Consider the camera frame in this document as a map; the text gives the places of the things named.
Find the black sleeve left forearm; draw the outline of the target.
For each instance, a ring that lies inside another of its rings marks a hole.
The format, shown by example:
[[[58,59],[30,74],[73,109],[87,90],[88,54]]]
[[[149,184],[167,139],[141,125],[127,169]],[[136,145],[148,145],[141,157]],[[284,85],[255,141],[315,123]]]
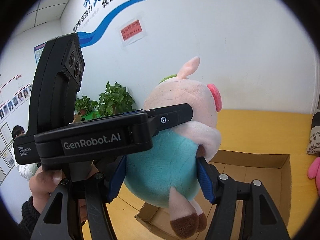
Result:
[[[22,205],[22,220],[18,224],[19,231],[22,235],[22,239],[30,239],[35,228],[35,225],[40,217],[39,211],[37,211],[33,205],[33,197],[23,203]]]

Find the person's left hand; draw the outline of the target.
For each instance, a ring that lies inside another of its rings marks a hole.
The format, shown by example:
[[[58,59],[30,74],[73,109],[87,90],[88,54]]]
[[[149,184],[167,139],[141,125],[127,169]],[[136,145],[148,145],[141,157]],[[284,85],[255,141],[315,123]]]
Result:
[[[40,214],[48,203],[50,195],[63,178],[65,178],[65,175],[61,170],[44,171],[40,166],[29,180],[33,205]]]

